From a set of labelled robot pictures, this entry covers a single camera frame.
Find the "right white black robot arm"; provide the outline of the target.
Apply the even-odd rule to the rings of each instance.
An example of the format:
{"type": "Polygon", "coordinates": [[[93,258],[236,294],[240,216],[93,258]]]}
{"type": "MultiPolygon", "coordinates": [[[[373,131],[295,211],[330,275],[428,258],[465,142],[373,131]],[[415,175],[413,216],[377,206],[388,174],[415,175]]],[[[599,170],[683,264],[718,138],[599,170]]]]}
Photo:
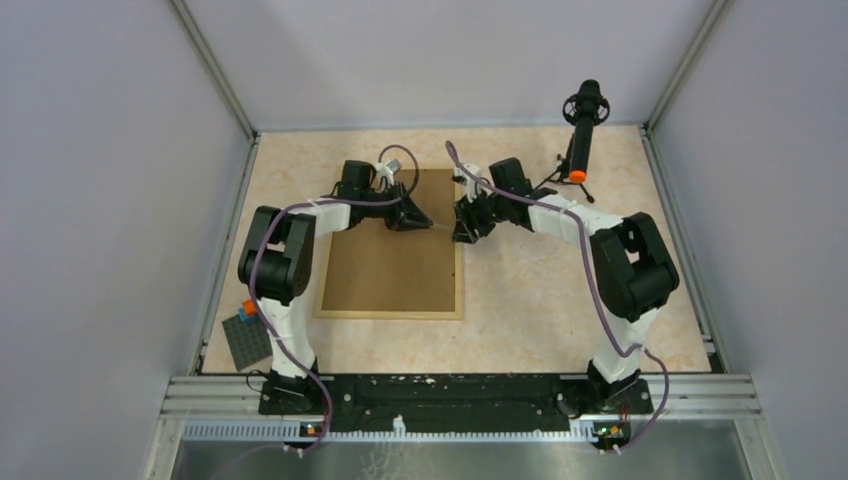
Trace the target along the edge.
{"type": "Polygon", "coordinates": [[[589,362],[586,397],[594,409],[614,411],[638,380],[650,325],[680,284],[656,222],[645,212],[621,217],[535,189],[516,158],[492,164],[490,173],[484,179],[478,167],[454,163],[453,180],[464,193],[454,204],[453,241],[474,244],[509,222],[579,248],[607,337],[589,362]]]}

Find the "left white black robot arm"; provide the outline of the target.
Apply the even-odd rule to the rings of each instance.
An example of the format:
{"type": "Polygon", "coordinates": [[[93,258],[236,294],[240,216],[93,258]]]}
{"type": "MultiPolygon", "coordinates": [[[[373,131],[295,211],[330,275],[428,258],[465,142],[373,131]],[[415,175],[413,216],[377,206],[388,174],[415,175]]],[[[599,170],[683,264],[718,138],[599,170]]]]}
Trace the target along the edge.
{"type": "Polygon", "coordinates": [[[317,357],[298,305],[312,276],[316,240],[365,219],[381,219],[397,232],[433,225],[412,200],[410,188],[397,179],[400,169],[397,160],[348,160],[330,194],[285,208],[260,206],[254,212],[238,277],[269,334],[272,366],[266,384],[297,413],[314,410],[321,397],[314,371],[317,357]]]}

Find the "wooden picture frame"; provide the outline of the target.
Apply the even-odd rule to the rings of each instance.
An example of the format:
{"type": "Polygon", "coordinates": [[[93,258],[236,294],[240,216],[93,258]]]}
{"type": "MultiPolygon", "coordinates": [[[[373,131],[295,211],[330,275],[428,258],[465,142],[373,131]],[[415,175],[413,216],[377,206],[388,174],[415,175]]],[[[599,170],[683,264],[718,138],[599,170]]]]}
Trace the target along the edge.
{"type": "Polygon", "coordinates": [[[452,241],[453,204],[460,193],[450,168],[423,169],[412,200],[433,220],[431,228],[396,232],[382,219],[365,219],[327,236],[313,278],[314,316],[463,319],[464,250],[452,241]]]}

